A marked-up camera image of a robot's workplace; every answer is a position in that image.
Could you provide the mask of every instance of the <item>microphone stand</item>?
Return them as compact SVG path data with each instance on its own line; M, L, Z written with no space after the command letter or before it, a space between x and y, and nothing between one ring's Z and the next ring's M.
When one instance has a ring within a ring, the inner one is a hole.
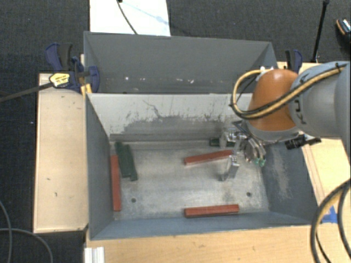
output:
M311 62L317 62L317 58L318 58L317 51L318 51L318 46L319 46L319 40L320 40L320 35L322 33L324 16L325 16L325 12L326 12L328 4L329 4L329 0L323 0L323 8L322 8L322 13L320 15L319 27L318 27L318 32L317 32L317 37L316 37L316 42L314 45L314 51L313 51L313 56L312 56Z

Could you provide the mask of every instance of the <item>bin floor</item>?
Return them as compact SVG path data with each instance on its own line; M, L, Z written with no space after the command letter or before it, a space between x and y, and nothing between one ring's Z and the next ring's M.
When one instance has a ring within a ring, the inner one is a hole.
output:
M187 207L239 204L240 212L268 211L261 168L238 156L236 177L219 181L228 159L184 165L184 158L220 151L207 141L130 142L137 181L121 179L116 220L182 217Z

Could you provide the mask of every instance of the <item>red wooden stick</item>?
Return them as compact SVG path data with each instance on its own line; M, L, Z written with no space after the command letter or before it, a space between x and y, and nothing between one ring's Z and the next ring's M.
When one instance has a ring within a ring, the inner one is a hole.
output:
M114 203L114 211L121 211L121 184L120 184L120 166L118 164L118 156L111 156L111 180L112 180L112 200Z
M212 152L212 153L207 153L207 154L202 154L197 156L191 156L191 157L184 158L184 163L185 165L205 163L209 161L228 158L231 154L232 154L231 150L223 150L223 151Z
M238 204L228 205L214 205L212 207L198 207L184 209L184 216L186 218L208 217L230 215L239 212Z

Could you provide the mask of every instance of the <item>cable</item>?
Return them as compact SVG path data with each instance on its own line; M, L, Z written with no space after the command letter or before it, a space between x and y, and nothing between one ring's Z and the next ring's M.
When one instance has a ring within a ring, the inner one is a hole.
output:
M237 106L237 100L236 100L236 93L237 89L239 86L242 84L243 80L251 77L253 74L259 74L262 73L262 70L252 70L249 72L246 72L243 74L239 79L236 81L234 89L233 89L233 110L234 112L238 115L238 117L242 119L258 119L265 117L269 114L272 114L276 110L282 108L284 105L292 101L296 96L299 94L303 93L305 90L309 89L312 87L314 84L316 84L319 81L322 81L326 78L329 78L333 75L336 75L340 73L346 65L343 66L338 66L337 68L332 68L330 70L324 71L321 74L316 75L315 77L308 79L306 82L303 82L296 87L294 87L292 90L290 90L288 93L284 94L280 98L265 104L257 109L254 110L240 110Z
M4 205L2 204L2 202L0 201L0 207L5 215L6 218L6 222L7 222L7 230L9 231L9 255L7 257L7 263L11 262L11 256L12 256L12 227L11 227L11 221L10 221L10 217L6 211L6 208L4 207Z
M326 253L325 253L325 251L324 251L324 249L322 247L322 244L320 243L320 240L319 240L319 237L318 237L318 233L316 233L316 239L317 239L318 247L319 247L320 251L322 252L322 255L323 255L324 259L327 261L327 263L331 263L328 255L326 255Z
M335 188L319 205L319 207L316 210L316 213L313 217L312 224L311 224L311 232L310 232L310 245L311 245L311 250L312 250L312 255L314 258L314 261L316 263L321 263L317 248L316 248L316 232L317 232L317 227L319 223L321 222L323 216L326 214L326 212L330 209L330 207L340 199L340 196L343 193L343 190L345 187L350 186L350 179L341 185L339 185L337 188Z
M253 77L253 78L249 81L249 83L242 89L242 91L240 92L239 96L238 96L237 99L236 99L236 103L239 102L239 99L241 98L241 95L244 93L244 91L247 89L247 87L248 87L253 81L256 80L257 76L258 76L258 75L256 75L255 77Z
M346 195L347 195L349 190L350 190L350 183L347 183L346 187L344 188L344 190L342 192L340 200L339 200L337 219L338 219L338 228L339 228L339 233L340 233L342 243L343 243L345 250L347 251L350 259L351 259L351 249L350 249L350 245L348 244L347 239L346 239L344 224L342 221L342 211L343 211L344 201L345 201Z
M23 96L23 95L35 93L35 92L38 92L40 90L45 90L47 88L51 88L52 86L53 86L52 83L46 83L44 85L40 85L40 86L37 86L37 87L34 87L34 88L23 90L23 91L18 92L18 93L10 94L10 95L7 95L7 96L4 96L4 97L0 98L0 103L8 101L10 99L19 98L20 96Z
M4 232L4 231L9 231L8 228L1 228L0 229L0 232ZM53 263L54 262L54 258L53 258L53 253L48 245L48 243L40 236L38 236L37 234L34 234L32 232L29 232L29 231L26 231L26 230L22 230L22 229L17 229L17 228L12 228L12 231L13 232L16 232L16 233L21 233L21 234L25 234L25 235L29 235L31 237L34 237L35 239L37 239L38 241L40 241L46 248L46 250L48 251L49 253L49 256L50 256L50 262Z
M129 22L127 16L125 15L125 13L124 13L124 11L123 11L121 5L120 5L120 2L119 2L118 0L116 0L116 2L117 2L117 5L118 5L118 7L119 7L119 9L120 9L120 11L121 11L121 13L122 13L124 19L126 20L127 24L129 25L129 27L131 28L131 30L134 32L135 35L138 35L138 33L136 32L136 30L134 29L134 27L132 26L132 24Z
M7 231L9 232L9 255L8 255L8 258L7 258L7 262L8 263L11 262L12 245L13 245L12 232L16 232L16 233L22 233L22 234L25 234L25 235L29 235L31 237L35 237L35 239L40 241L45 246L46 250L49 253L50 262L53 263L54 262L53 253L52 253L48 243L43 238L38 236L37 234L34 234L34 233L26 231L26 230L22 230L22 229L12 228L11 227L11 222L10 222L10 217L9 217L7 211L6 211L6 208L4 207L4 205L2 204L1 201L0 201L0 207L1 207L2 211L4 212L4 215L5 215L5 218L6 218L6 222L7 222L7 226L8 226L8 228L0 228L0 232L7 232Z

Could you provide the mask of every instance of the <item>dark floor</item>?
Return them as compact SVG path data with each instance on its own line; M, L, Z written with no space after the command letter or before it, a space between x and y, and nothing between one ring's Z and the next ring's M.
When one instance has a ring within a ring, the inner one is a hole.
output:
M335 19L350 18L351 0L330 0L320 41L320 61L349 60L349 44L335 30ZM0 90L33 87L40 70L49 69L44 49L71 42L83 52L88 30L88 0L0 0ZM286 49L312 57L322 0L167 0L171 34L271 41L278 60ZM0 200L13 227L31 230L36 96L0 104ZM0 214L0 228L6 227ZM44 235L55 262L81 262L82 232ZM7 258L8 236L0 234L0 261ZM47 262L33 238L14 236L13 262Z

